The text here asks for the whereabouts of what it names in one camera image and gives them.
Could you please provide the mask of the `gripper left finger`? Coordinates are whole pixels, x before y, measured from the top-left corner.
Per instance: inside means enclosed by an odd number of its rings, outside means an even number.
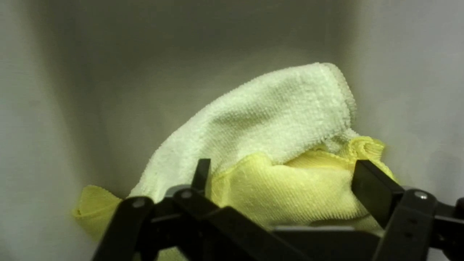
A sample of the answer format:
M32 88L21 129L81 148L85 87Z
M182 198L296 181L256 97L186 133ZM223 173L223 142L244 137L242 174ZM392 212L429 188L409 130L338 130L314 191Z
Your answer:
M199 159L190 185L169 188L159 203L146 196L123 200L92 261L157 261L176 247L189 261L312 261L232 207L204 193L210 159Z

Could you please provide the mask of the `yellow microfibre cloth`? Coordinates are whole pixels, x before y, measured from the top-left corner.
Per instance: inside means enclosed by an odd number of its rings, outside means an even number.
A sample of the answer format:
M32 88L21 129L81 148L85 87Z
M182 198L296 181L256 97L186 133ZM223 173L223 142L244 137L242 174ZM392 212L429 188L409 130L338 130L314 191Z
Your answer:
M380 235L382 228L351 191L355 162L369 160L388 177L381 162L385 144L358 136L348 141L332 140L311 147L284 163L269 153L246 152L232 158L232 147L208 147L198 156L180 156L192 166L174 177L195 169L201 158L224 166L212 167L206 196L218 206L231 206L258 225L270 229L290 226L349 226Z

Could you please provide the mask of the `white plastic container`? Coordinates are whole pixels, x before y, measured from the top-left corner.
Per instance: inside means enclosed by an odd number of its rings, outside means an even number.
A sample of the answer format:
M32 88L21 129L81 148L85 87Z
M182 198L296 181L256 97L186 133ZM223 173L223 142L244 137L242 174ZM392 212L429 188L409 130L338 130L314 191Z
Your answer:
M313 62L401 182L464 196L464 0L0 0L0 261L89 261L85 185L126 196L205 105Z

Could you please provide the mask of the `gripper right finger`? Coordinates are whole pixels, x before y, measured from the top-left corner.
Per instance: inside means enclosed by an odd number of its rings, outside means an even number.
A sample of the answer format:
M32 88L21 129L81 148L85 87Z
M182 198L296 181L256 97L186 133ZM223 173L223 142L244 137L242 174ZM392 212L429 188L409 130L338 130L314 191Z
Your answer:
M464 261L464 197L454 206L405 189L369 160L358 160L351 190L384 229L372 261L427 261L430 248Z

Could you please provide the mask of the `white microfibre cloth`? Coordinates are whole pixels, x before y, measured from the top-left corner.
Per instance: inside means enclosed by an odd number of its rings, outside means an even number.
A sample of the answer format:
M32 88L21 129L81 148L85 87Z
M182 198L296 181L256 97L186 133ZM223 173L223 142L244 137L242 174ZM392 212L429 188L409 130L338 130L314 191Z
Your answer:
M350 140L356 102L331 63L289 67L258 76L220 96L175 130L149 159L129 193L160 201L169 188L188 185L197 162L213 174L260 152L288 162L318 144Z

